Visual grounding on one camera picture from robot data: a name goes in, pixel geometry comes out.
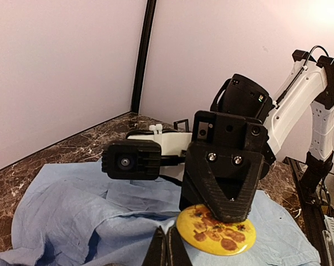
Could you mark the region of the light blue shirt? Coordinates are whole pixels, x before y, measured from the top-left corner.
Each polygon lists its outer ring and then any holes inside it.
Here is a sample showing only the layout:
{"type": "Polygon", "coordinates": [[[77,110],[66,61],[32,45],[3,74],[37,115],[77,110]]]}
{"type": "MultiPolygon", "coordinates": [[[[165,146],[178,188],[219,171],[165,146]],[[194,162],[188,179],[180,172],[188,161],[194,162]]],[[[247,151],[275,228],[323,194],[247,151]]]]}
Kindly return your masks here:
{"type": "MultiPolygon", "coordinates": [[[[0,265],[141,265],[157,228],[179,213],[180,187],[113,180],[97,162],[44,165],[12,222],[13,248],[0,265]]],[[[186,245],[193,265],[319,265],[318,251],[291,215],[257,191],[249,219],[257,239],[239,255],[222,257],[186,245]]]]}

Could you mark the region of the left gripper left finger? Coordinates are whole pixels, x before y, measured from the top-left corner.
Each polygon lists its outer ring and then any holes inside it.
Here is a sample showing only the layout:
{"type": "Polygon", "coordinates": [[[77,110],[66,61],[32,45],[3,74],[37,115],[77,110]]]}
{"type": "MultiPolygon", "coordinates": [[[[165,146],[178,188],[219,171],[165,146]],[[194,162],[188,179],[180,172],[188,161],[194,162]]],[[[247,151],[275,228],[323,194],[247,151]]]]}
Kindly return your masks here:
{"type": "Polygon", "coordinates": [[[166,235],[161,227],[158,227],[151,239],[148,251],[142,266],[166,265],[166,235]]]}

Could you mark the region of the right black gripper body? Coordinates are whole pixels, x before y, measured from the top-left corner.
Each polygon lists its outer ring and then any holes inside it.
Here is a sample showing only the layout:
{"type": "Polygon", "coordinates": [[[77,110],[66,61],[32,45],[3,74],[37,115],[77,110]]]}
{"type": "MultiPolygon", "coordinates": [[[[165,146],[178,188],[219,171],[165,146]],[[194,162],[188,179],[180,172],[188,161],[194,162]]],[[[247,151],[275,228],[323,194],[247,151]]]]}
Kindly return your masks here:
{"type": "Polygon", "coordinates": [[[203,204],[225,223],[248,217],[258,182],[274,160],[264,127],[271,104],[263,87],[234,74],[217,92],[210,109],[195,113],[181,210],[203,204]]]}

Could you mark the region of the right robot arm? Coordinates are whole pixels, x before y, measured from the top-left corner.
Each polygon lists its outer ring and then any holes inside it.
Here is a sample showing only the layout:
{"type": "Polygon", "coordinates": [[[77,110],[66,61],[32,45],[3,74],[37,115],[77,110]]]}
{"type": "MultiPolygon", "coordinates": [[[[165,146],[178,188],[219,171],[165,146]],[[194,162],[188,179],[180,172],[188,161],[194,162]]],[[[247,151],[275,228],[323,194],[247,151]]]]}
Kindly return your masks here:
{"type": "Polygon", "coordinates": [[[186,150],[179,207],[203,204],[218,221],[244,221],[258,183],[276,161],[305,112],[312,116],[311,142],[301,187],[314,193],[333,166],[334,58],[292,53],[293,67],[275,95],[234,74],[208,111],[194,116],[186,150]]]}

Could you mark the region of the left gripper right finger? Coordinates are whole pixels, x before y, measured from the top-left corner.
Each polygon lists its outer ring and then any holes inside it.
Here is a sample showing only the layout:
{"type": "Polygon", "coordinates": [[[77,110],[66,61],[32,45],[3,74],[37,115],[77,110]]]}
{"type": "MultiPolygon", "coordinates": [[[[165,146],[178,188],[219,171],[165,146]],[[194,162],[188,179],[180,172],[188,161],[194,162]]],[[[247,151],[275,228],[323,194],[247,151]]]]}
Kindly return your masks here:
{"type": "Polygon", "coordinates": [[[170,227],[167,232],[167,265],[192,266],[176,226],[170,227]]]}

